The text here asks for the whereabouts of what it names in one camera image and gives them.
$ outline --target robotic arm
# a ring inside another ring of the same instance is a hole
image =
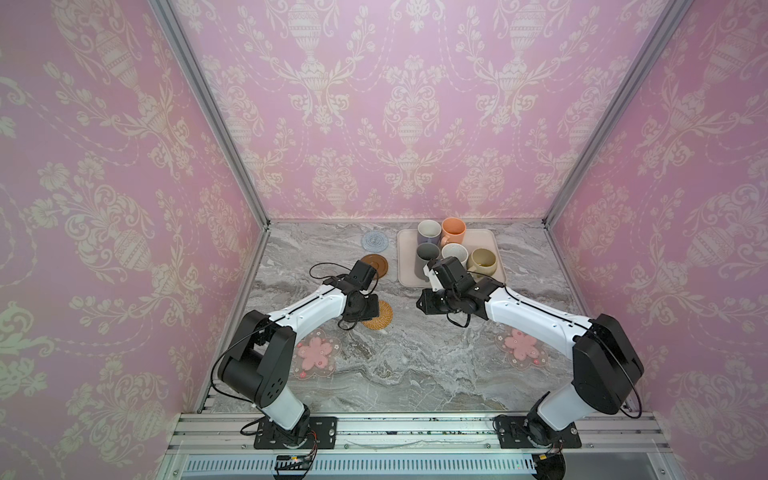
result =
[[[276,424],[277,438],[284,445],[303,442],[310,425],[310,409],[286,386],[293,347],[332,318],[357,322],[379,316],[378,296],[362,293],[375,275],[372,266],[358,260],[349,273],[328,278],[293,305],[266,315],[252,310],[240,321],[221,360],[219,379]],[[265,343],[263,354],[253,349]]]
[[[504,323],[535,336],[573,360],[573,380],[542,396],[525,418],[524,429],[540,446],[585,415],[613,415],[634,389],[644,367],[618,321],[573,315],[507,290],[488,277],[475,282],[454,257],[433,260],[425,268],[432,285],[416,306],[427,315],[465,313]],[[252,401],[275,425],[285,446],[300,445],[310,430],[310,410],[286,386],[293,348],[327,320],[357,322],[379,315],[377,295],[363,294],[376,270],[358,261],[352,270],[323,282],[314,293],[272,313],[246,314],[222,355],[218,376]],[[264,353],[255,345],[268,343]]]
[[[466,313],[513,326],[556,348],[573,360],[573,380],[542,396],[528,413],[530,439],[547,446],[572,422],[594,411],[613,415],[621,409],[643,375],[619,322],[608,315],[597,319],[573,315],[530,300],[490,277],[475,282],[454,257],[433,260],[425,267],[432,289],[424,289],[416,306],[427,315]]]

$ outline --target blue coaster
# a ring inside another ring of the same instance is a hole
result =
[[[389,239],[381,232],[368,232],[362,236],[362,248],[369,252],[383,252],[389,246]]]

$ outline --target gray marble surface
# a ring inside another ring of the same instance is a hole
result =
[[[494,232],[508,285],[519,293],[559,309],[575,311],[540,220],[470,223]],[[425,316],[415,307],[420,289],[397,280],[397,232],[415,223],[273,223],[271,236],[248,300],[249,309],[269,312],[313,292],[318,280],[307,269],[331,261],[352,266],[366,255],[360,240],[370,230],[383,232],[389,247],[381,252],[389,272],[376,292],[394,312],[383,330],[358,325],[345,332],[335,321],[322,327],[339,340],[333,374],[296,377],[289,386],[314,412],[431,412],[461,410],[527,411],[548,390],[570,376],[571,364],[557,351],[545,367],[519,370],[495,344],[509,329],[474,317],[469,328],[444,316]],[[316,274],[340,273],[321,270]],[[215,412],[251,412],[244,402],[219,397]]]

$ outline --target orange mug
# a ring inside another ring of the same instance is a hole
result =
[[[449,217],[442,221],[442,239],[440,247],[448,243],[461,243],[464,241],[464,234],[467,233],[467,224],[464,220],[456,217]]]

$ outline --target pink wall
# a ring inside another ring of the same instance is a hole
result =
[[[154,478],[258,228],[146,2],[0,16],[0,478]]]
[[[174,0],[272,218],[542,217],[667,0]]]
[[[688,478],[765,476],[767,70],[768,2],[694,2],[555,226]]]

